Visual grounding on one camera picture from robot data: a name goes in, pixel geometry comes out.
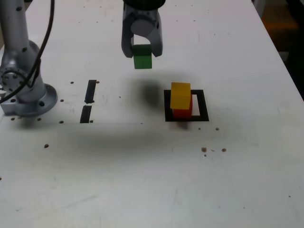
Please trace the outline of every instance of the cube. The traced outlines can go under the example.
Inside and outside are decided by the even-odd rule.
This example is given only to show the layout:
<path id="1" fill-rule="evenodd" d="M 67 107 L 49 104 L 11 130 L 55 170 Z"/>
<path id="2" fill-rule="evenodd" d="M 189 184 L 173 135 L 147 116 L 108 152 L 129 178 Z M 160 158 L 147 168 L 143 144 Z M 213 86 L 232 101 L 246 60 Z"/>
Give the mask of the cube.
<path id="1" fill-rule="evenodd" d="M 171 109 L 189 110 L 192 99 L 190 83 L 172 82 L 171 84 Z"/>
<path id="2" fill-rule="evenodd" d="M 190 108 L 186 109 L 173 109 L 173 117 L 175 119 L 191 119 L 192 117 L 192 96 L 190 98 Z"/>
<path id="3" fill-rule="evenodd" d="M 133 45 L 135 69 L 152 69 L 152 51 L 150 45 Z"/>

